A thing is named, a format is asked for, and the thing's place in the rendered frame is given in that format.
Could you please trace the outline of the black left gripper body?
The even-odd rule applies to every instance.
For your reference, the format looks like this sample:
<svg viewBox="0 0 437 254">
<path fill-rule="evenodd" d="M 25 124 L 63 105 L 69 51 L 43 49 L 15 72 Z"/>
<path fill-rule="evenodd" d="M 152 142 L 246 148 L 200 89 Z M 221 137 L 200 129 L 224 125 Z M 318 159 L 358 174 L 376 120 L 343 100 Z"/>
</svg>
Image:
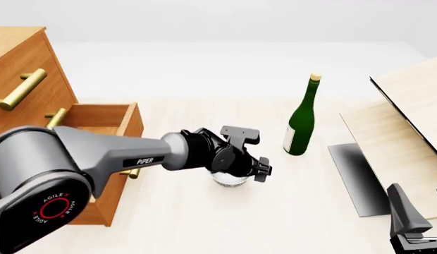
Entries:
<svg viewBox="0 0 437 254">
<path fill-rule="evenodd" d="M 266 177 L 270 176 L 272 172 L 272 166 L 269 164 L 269 159 L 260 157 L 258 160 L 254 160 L 252 165 L 252 175 L 254 180 L 260 183 L 266 181 Z"/>
</svg>

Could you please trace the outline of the pale wooden rack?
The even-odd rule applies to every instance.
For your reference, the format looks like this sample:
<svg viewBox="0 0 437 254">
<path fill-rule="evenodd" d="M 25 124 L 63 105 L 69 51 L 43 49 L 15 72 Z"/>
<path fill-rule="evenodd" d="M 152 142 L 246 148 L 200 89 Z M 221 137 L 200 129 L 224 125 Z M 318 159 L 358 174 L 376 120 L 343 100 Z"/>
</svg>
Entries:
<svg viewBox="0 0 437 254">
<path fill-rule="evenodd" d="M 341 118 L 380 184 L 437 219 L 437 56 L 370 81 L 383 99 Z"/>
</svg>

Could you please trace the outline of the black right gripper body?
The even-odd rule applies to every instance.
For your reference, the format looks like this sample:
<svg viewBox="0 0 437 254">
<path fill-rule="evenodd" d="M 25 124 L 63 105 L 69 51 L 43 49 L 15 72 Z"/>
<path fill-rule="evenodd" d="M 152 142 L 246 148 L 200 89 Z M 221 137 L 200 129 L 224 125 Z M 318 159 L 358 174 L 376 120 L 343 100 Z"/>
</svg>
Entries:
<svg viewBox="0 0 437 254">
<path fill-rule="evenodd" d="M 395 254 L 437 254 L 437 236 L 391 232 L 390 243 Z"/>
</svg>

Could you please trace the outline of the closed wooden drawer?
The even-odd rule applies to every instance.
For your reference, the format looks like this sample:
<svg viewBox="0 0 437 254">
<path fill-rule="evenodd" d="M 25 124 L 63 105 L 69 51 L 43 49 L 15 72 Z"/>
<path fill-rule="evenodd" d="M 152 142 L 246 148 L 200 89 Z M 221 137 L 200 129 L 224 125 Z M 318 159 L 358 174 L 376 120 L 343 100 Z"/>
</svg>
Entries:
<svg viewBox="0 0 437 254">
<path fill-rule="evenodd" d="M 22 73 L 44 69 L 49 74 L 60 74 L 42 35 L 34 35 L 0 58 L 0 99 L 4 99 L 23 80 Z"/>
<path fill-rule="evenodd" d="M 49 74 L 13 110 L 0 107 L 0 133 L 16 126 L 45 126 L 46 114 L 55 114 L 61 108 L 70 109 L 77 102 L 63 76 Z"/>
</svg>

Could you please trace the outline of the open wooden drawer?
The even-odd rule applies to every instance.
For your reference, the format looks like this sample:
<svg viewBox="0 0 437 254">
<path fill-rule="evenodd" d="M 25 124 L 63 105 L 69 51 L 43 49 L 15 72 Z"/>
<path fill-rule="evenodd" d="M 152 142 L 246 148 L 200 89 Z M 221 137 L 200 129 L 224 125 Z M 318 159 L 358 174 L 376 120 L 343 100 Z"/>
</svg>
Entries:
<svg viewBox="0 0 437 254">
<path fill-rule="evenodd" d="M 59 126 L 106 135 L 142 137 L 144 124 L 137 103 L 74 104 L 67 110 Z M 119 173 L 112 175 L 100 198 L 90 198 L 87 207 L 70 224 L 111 226 L 128 179 Z"/>
</svg>

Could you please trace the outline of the green wine bottle with cork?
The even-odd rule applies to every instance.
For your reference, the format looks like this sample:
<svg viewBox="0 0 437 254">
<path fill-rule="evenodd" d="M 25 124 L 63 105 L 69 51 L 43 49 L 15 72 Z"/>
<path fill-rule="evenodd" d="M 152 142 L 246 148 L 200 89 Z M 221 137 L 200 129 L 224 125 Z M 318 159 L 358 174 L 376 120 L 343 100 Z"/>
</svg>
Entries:
<svg viewBox="0 0 437 254">
<path fill-rule="evenodd" d="M 315 124 L 314 100 L 320 80 L 320 73 L 311 73 L 304 97 L 286 126 L 283 149 L 292 156 L 303 155 L 309 145 Z"/>
</svg>

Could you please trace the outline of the wooden cabinet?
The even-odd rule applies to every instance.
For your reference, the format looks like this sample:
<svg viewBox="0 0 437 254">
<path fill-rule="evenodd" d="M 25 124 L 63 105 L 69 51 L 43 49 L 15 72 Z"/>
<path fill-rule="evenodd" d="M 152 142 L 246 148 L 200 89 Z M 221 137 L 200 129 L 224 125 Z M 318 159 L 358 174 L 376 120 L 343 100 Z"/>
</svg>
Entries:
<svg viewBox="0 0 437 254">
<path fill-rule="evenodd" d="M 93 133 L 141 137 L 137 103 L 78 102 L 45 27 L 0 27 L 0 133 L 56 122 Z"/>
</svg>

